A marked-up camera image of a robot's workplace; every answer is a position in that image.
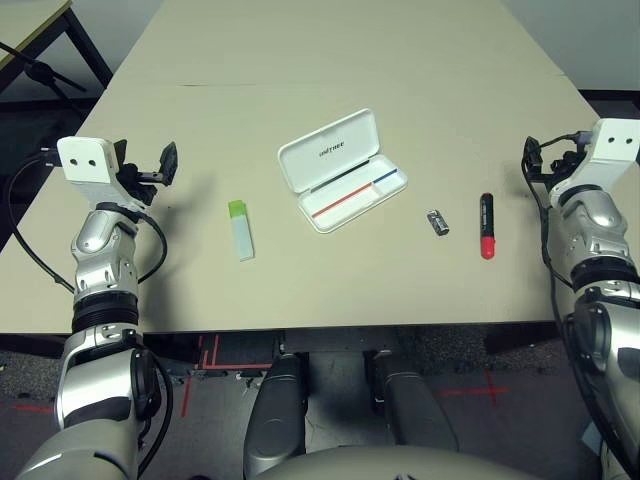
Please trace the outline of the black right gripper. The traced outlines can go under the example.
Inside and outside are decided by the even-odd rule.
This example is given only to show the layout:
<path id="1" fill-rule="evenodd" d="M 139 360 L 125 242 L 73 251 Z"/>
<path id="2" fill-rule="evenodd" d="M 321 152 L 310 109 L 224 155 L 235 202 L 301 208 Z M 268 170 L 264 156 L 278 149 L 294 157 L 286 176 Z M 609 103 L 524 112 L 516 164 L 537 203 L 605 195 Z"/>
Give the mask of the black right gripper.
<path id="1" fill-rule="evenodd" d="M 565 151 L 560 159 L 554 160 L 550 164 L 550 172 L 544 174 L 543 181 L 541 145 L 537 139 L 531 136 L 528 136 L 525 140 L 521 169 L 528 185 L 543 182 L 546 191 L 550 193 L 558 183 L 568 179 L 580 163 L 580 152 Z"/>

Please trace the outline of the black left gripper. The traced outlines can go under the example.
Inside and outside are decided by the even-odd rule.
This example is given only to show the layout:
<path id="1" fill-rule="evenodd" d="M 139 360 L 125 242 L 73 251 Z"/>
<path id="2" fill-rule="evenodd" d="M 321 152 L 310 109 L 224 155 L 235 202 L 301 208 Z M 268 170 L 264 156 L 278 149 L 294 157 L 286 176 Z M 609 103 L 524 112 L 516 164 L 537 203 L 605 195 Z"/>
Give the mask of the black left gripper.
<path id="1" fill-rule="evenodd" d="M 151 205 L 157 194 L 155 184 L 170 186 L 178 168 L 177 146 L 169 143 L 160 156 L 159 172 L 140 172 L 133 163 L 125 163 L 127 140 L 113 143 L 118 169 L 122 168 L 122 186 L 128 194 L 145 205 Z"/>

